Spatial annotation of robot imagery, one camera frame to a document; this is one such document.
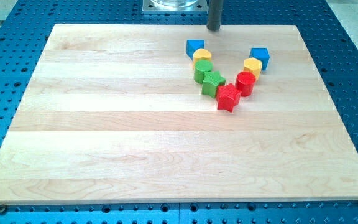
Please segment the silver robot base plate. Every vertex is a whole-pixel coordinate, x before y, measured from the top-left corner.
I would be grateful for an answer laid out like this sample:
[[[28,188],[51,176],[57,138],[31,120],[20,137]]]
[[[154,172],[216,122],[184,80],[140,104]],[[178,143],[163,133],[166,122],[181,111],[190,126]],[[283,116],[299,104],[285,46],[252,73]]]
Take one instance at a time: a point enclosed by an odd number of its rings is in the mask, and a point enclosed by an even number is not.
[[[205,12],[207,0],[142,0],[143,12]]]

